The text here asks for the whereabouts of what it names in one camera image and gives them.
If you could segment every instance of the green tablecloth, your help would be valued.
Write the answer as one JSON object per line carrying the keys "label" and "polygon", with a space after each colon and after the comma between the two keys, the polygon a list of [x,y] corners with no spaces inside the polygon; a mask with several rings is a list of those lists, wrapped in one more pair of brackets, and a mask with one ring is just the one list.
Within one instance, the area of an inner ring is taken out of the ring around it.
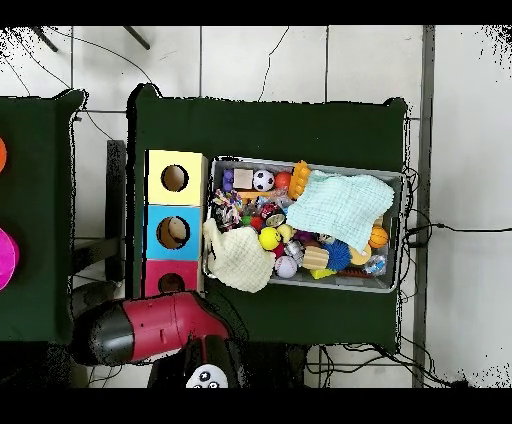
{"label": "green tablecloth", "polygon": [[70,270],[70,118],[84,93],[53,99],[0,97],[0,227],[18,243],[20,262],[0,291],[0,341],[67,343]]}
{"label": "green tablecloth", "polygon": [[[201,152],[209,159],[233,155],[387,171],[402,168],[407,110],[402,99],[385,105],[246,103],[161,98],[152,85],[139,85],[128,109],[128,168],[135,175],[135,198],[129,180],[128,201],[135,200],[135,223],[143,216],[146,149]],[[132,229],[135,248],[128,254],[134,259],[135,276],[140,275],[141,230],[142,225]],[[134,280],[133,294],[138,296],[139,281]],[[207,299],[240,336],[245,331],[242,321],[252,341],[395,347],[396,291],[372,294],[269,284],[250,294],[213,280],[205,286]]]}

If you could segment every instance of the orange object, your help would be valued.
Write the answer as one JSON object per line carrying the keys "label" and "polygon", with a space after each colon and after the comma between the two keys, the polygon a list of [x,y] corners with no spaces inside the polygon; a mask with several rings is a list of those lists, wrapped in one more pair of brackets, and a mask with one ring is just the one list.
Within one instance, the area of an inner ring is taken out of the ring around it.
{"label": "orange object", "polygon": [[0,172],[4,169],[5,163],[7,162],[7,149],[4,141],[0,138]]}
{"label": "orange object", "polygon": [[290,187],[290,180],[292,179],[292,174],[290,174],[289,172],[278,172],[276,174],[276,178],[275,178],[275,187],[276,188],[288,188]]}
{"label": "orange object", "polygon": [[308,182],[311,170],[308,164],[301,160],[295,164],[293,168],[293,175],[290,179],[290,187],[288,187],[288,197],[292,200],[297,200],[298,197],[304,192],[304,187]]}
{"label": "orange object", "polygon": [[378,249],[379,247],[385,246],[387,242],[388,233],[386,233],[386,230],[382,227],[374,225],[368,244],[374,249]]}

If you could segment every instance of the yellow box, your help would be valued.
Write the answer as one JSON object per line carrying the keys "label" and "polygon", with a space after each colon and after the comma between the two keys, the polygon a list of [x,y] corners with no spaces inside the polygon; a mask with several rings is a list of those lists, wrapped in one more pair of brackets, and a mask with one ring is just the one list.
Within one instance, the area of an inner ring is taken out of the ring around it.
{"label": "yellow box", "polygon": [[201,153],[149,150],[149,204],[202,206],[207,166]]}

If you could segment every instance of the yellow ball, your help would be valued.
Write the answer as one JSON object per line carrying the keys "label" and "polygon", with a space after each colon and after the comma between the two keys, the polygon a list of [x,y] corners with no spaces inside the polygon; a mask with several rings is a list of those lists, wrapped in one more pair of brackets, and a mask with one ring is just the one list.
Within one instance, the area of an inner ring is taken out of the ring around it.
{"label": "yellow ball", "polygon": [[378,249],[379,247],[385,246],[387,242],[388,233],[386,233],[386,230],[375,225],[372,229],[372,235],[370,236],[368,244],[374,249]]}
{"label": "yellow ball", "polygon": [[265,227],[259,235],[261,247],[265,250],[274,250],[281,241],[281,234],[275,228]]}

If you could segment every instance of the yellow cloth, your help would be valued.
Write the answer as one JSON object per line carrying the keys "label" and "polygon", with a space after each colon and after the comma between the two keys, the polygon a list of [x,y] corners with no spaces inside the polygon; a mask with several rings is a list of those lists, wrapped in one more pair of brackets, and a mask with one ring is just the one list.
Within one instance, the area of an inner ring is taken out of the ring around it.
{"label": "yellow cloth", "polygon": [[209,251],[208,268],[224,284],[256,293],[265,287],[272,275],[276,255],[265,251],[252,227],[220,233],[215,219],[203,224]]}

